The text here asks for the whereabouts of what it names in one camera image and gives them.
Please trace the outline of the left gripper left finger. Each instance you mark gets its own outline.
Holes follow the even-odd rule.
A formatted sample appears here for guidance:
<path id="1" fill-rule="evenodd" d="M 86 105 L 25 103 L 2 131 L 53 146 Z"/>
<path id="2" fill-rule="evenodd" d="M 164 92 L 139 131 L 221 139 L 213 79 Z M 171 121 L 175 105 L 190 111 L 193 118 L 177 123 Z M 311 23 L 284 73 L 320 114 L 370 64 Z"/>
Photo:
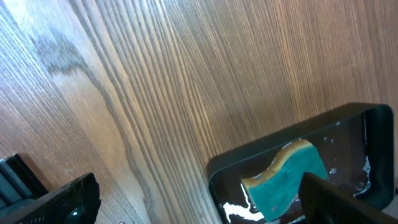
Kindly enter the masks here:
<path id="1" fill-rule="evenodd" d="M 94 224 L 100 205 L 99 183 L 90 172 L 38 199 L 2 209 L 1 224 Z"/>

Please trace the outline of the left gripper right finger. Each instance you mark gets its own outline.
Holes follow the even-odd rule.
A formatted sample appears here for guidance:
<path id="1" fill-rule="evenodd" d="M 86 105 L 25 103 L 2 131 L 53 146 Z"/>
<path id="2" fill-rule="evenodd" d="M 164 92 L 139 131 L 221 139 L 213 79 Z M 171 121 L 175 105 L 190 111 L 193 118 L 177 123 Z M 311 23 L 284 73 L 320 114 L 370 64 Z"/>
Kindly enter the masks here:
<path id="1" fill-rule="evenodd" d="M 313 173 L 304 173 L 298 192 L 306 224 L 397 224 L 397 219 L 352 197 Z"/>

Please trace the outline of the teal yellow sponge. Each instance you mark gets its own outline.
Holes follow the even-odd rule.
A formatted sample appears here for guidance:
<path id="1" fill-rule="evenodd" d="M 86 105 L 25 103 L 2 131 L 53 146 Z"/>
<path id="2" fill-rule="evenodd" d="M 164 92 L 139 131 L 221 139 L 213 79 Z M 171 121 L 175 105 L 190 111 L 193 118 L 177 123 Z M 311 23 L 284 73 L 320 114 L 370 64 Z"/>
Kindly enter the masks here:
<path id="1" fill-rule="evenodd" d="M 306 139 L 299 139 L 280 149 L 270 166 L 255 177 L 241 182 L 266 221 L 273 221 L 290 208 L 298 197 L 304 173 L 328 177 L 318 149 Z"/>

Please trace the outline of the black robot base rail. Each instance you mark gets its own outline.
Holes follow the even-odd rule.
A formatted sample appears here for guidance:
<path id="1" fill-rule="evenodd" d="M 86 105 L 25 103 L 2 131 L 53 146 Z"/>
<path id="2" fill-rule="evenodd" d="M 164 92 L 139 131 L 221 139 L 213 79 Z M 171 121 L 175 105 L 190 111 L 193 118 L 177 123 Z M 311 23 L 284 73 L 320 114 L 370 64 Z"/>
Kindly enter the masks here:
<path id="1" fill-rule="evenodd" d="M 48 193 L 19 154 L 1 159 L 1 210 Z"/>

